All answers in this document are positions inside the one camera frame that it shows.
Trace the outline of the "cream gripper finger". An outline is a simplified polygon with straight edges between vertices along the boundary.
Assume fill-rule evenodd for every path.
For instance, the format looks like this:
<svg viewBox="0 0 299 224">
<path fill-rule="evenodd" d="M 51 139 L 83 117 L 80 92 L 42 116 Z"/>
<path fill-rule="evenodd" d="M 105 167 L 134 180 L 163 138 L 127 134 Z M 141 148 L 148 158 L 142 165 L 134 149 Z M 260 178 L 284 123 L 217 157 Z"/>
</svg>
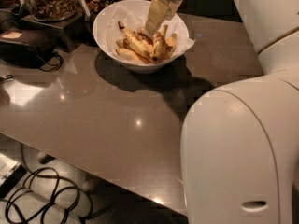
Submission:
<svg viewBox="0 0 299 224">
<path fill-rule="evenodd" d="M 144 32 L 147 36 L 153 36 L 165 21 L 170 10 L 170 0 L 151 0 Z"/>
<path fill-rule="evenodd" d="M 171 21 L 172 18 L 176 15 L 182 1 L 167 1 L 166 2 L 166 12 L 164 18 L 167 21 Z"/>
</svg>

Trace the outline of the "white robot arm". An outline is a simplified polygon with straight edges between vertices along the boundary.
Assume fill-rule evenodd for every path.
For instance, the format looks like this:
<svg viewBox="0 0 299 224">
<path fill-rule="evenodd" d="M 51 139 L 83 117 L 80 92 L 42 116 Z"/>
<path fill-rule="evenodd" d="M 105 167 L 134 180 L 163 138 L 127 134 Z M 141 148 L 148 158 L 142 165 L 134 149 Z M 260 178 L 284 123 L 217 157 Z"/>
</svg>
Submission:
<svg viewBox="0 0 299 224">
<path fill-rule="evenodd" d="M 183 123 L 189 224 L 292 224 L 299 0 L 234 0 L 263 69 L 201 96 Z"/>
</svg>

